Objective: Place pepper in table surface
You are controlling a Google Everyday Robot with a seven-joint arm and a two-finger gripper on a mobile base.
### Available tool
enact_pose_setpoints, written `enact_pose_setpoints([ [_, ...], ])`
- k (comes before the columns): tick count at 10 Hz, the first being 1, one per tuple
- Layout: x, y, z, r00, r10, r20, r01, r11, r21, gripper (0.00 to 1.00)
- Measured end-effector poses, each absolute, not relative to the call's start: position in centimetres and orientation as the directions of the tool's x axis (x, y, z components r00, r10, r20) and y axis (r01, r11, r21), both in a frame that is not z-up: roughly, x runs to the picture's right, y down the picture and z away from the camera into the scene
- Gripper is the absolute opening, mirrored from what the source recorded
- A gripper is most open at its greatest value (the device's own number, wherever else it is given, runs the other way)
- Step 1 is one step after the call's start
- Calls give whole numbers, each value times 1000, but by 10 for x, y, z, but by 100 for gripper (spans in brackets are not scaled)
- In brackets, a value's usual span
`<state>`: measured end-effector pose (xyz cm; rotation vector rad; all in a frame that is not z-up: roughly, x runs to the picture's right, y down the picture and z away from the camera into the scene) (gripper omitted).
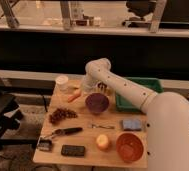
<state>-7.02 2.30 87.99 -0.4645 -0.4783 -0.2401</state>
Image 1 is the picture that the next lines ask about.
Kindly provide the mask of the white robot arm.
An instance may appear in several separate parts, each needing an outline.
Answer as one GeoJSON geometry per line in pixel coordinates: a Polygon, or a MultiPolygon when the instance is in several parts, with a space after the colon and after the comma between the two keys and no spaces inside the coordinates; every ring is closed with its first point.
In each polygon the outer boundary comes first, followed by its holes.
{"type": "Polygon", "coordinates": [[[88,62],[83,90],[102,81],[146,114],[147,171],[189,171],[189,101],[175,92],[157,93],[110,69],[107,58],[88,62]]]}

